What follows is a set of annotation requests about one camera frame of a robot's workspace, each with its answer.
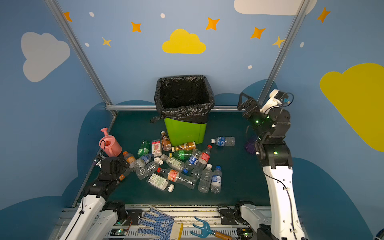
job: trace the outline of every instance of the white cloud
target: white cloud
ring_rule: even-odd
[[[311,0],[308,14],[317,0]],[[243,14],[296,15],[301,0],[235,0],[235,10]]]
[[[31,82],[43,80],[67,60],[71,52],[66,42],[58,41],[49,33],[24,33],[21,45],[26,58],[24,75]]]

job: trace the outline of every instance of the dotted glove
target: dotted glove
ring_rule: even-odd
[[[155,207],[144,212],[139,224],[138,232],[148,235],[149,240],[180,240],[183,231],[183,223],[176,223],[171,216]]]

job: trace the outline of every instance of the glove cuff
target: glove cuff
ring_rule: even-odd
[[[183,223],[174,222],[170,232],[169,240],[180,240],[183,232]]]

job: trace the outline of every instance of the cloud decal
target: cloud decal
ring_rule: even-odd
[[[321,78],[320,88],[363,141],[384,152],[380,94],[384,91],[384,67],[363,63],[344,73],[329,72]],[[361,101],[355,101],[357,95]]]
[[[24,75],[31,82],[43,80],[67,60],[71,52],[66,42],[58,41],[49,33],[24,33],[21,45],[26,58]]]
[[[311,0],[308,14],[317,0]],[[296,15],[301,0],[235,0],[235,10],[242,14]]]
[[[163,51],[166,53],[199,54],[203,53],[206,48],[196,34],[184,29],[175,30],[170,35],[169,41],[163,43]]]

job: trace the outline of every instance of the green trash bin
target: green trash bin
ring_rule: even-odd
[[[208,115],[215,105],[214,94],[203,75],[160,78],[155,92],[156,110],[163,118],[172,146],[204,140]]]

